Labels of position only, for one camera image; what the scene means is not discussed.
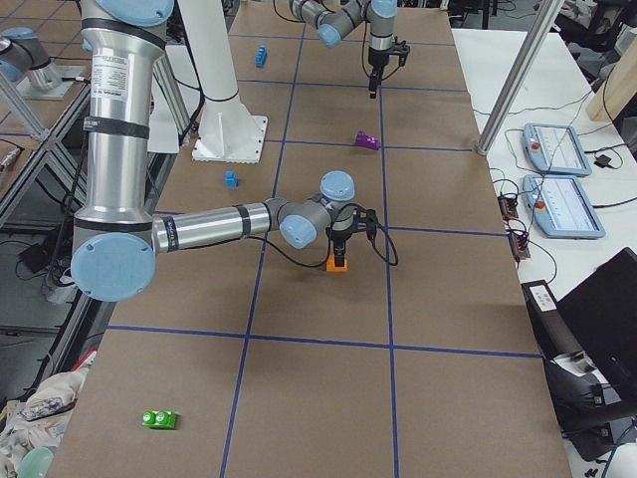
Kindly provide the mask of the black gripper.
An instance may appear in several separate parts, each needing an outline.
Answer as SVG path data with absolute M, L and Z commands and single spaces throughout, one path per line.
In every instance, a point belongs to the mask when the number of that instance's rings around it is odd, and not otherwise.
M 370 37 L 367 61 L 371 67 L 368 77 L 368 90 L 371 99 L 377 98 L 378 89 L 382 84 L 382 75 L 390 58 L 398 58 L 397 69 L 400 69 L 406 65 L 409 54 L 410 46 L 405 40 L 400 41 L 397 37 L 392 36 L 372 35 Z
M 330 214 L 328 241 L 333 249 L 335 267 L 346 266 L 346 241 L 355 233 L 366 234 L 374 243 L 377 234 L 377 214 L 375 209 L 366 209 L 355 203 L 347 203 Z

